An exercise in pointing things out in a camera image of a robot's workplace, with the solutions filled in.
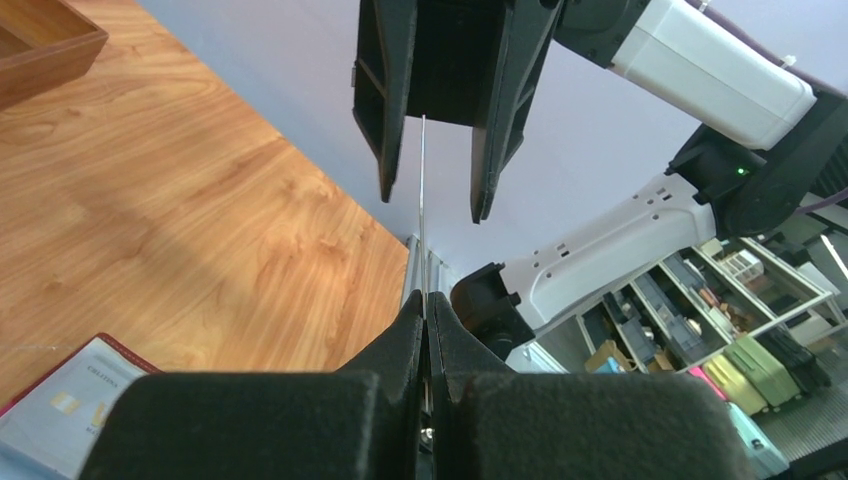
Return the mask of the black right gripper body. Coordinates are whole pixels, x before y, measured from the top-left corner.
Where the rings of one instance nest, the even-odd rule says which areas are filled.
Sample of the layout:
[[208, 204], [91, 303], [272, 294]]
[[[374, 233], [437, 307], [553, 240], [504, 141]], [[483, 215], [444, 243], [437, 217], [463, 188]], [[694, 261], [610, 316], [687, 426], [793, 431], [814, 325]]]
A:
[[412, 8], [406, 114], [487, 128], [509, 1], [407, 1]]

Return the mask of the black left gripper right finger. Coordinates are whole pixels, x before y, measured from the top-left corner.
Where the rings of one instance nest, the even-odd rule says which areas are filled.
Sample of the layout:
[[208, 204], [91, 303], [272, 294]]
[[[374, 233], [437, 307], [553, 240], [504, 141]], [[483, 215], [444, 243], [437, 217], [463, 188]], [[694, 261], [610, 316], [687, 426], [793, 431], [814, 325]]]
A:
[[427, 301], [439, 479], [751, 479], [725, 404], [684, 374], [522, 374]]

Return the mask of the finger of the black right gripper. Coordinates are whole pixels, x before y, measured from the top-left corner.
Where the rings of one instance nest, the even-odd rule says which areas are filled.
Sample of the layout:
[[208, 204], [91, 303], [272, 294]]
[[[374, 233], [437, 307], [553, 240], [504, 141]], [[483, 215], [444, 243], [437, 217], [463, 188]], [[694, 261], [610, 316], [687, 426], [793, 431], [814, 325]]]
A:
[[410, 91], [417, 3], [359, 3], [353, 117], [378, 169], [380, 198], [390, 201], [396, 182]]
[[471, 218], [486, 220], [500, 174], [523, 141], [526, 114], [563, 9], [561, 1], [502, 1], [474, 116]]

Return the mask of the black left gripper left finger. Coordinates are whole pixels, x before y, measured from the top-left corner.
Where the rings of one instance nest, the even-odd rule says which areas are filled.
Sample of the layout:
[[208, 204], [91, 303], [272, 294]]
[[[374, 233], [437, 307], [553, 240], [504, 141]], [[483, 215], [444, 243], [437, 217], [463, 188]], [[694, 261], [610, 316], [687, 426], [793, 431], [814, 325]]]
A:
[[413, 479], [422, 295], [332, 372], [157, 373], [119, 397], [84, 479]]

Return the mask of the thin credit card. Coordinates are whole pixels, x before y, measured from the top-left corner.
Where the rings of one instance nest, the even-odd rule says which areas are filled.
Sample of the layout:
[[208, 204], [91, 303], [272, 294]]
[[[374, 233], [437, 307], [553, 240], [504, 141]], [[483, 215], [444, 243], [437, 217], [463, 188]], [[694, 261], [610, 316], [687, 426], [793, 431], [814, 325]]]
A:
[[419, 148], [419, 267], [420, 267], [420, 291], [422, 296], [422, 317], [427, 318], [428, 313], [428, 253], [426, 245], [426, 133], [427, 117], [421, 116], [420, 148]]

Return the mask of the red card holder wallet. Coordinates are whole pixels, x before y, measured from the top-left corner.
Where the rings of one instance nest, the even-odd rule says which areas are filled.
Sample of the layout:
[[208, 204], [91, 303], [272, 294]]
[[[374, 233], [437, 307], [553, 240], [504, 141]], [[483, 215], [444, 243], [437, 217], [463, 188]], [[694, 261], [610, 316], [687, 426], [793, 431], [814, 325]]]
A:
[[75, 479], [119, 396], [158, 371], [99, 333], [1, 408], [3, 479]]

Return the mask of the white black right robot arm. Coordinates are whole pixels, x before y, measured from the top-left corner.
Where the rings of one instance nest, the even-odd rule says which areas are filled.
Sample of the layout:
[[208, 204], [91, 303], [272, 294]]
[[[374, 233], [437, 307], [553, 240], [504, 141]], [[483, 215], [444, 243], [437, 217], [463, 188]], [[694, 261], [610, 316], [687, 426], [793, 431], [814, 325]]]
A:
[[846, 94], [780, 61], [705, 2], [363, 1], [353, 116], [382, 198], [396, 181], [407, 118], [468, 126], [471, 216], [485, 220], [555, 43], [700, 125], [612, 211], [453, 287], [454, 319], [500, 358], [646, 264], [775, 228], [847, 150]]

